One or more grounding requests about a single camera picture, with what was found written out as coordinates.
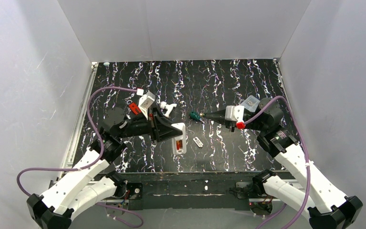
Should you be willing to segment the orange battery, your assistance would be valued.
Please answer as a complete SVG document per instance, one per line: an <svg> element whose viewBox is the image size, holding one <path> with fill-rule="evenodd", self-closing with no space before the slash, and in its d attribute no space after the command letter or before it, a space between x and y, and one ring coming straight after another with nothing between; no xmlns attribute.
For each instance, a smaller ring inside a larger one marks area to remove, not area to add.
<svg viewBox="0 0 366 229"><path fill-rule="evenodd" d="M176 150L183 151L183 142L182 141L176 141Z"/></svg>

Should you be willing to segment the white remote control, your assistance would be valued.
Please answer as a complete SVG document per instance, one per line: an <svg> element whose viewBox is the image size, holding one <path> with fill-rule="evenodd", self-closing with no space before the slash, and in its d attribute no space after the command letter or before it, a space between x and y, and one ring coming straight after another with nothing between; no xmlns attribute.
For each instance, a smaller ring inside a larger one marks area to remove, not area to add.
<svg viewBox="0 0 366 229"><path fill-rule="evenodd" d="M186 143L186 126L185 123L175 123L172 124L173 127L181 130L181 134L172 138L172 147L173 147L173 155L183 155L187 152L187 143ZM183 151L176 150L176 141L183 142Z"/></svg>

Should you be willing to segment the white battery cover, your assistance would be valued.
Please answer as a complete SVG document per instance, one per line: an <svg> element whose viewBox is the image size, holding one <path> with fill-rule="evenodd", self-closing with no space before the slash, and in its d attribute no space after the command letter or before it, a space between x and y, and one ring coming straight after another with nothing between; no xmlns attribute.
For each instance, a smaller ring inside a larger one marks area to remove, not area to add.
<svg viewBox="0 0 366 229"><path fill-rule="evenodd" d="M202 147L203 147L203 143L202 143L202 141L201 141L198 137L194 137L194 138L193 138L193 141L196 143L196 145L197 145L199 148L202 148Z"/></svg>

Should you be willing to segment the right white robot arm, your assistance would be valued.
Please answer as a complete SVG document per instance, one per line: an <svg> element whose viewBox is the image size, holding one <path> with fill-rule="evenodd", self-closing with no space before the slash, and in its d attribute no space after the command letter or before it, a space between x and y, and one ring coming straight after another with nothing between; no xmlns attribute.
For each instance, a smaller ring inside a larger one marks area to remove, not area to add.
<svg viewBox="0 0 366 229"><path fill-rule="evenodd" d="M284 117L279 101L248 97L240 105L202 114L202 118L224 125L230 131L258 131L262 149L285 167L299 183L294 187L277 173L264 170L244 187L233 188L238 197L266 195L279 199L305 217L314 229L346 229L357 219L363 203L357 196L348 196L338 189L310 160L306 145L282 124Z"/></svg>

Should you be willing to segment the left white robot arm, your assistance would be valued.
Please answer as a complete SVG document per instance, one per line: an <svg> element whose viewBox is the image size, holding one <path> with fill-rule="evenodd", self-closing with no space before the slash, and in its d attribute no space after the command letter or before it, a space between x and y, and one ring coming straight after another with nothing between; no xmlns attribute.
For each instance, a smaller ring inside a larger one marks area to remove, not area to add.
<svg viewBox="0 0 366 229"><path fill-rule="evenodd" d="M152 141L171 139L174 148L183 152L186 140L185 123L173 123L157 107L144 115L128 118L124 110L109 109L99 123L100 137L73 167L42 194L27 199L31 218L42 229L67 229L82 212L109 197L127 199L134 190L119 173L112 171L95 184L89 183L111 165L127 148L123 138L149 135Z"/></svg>

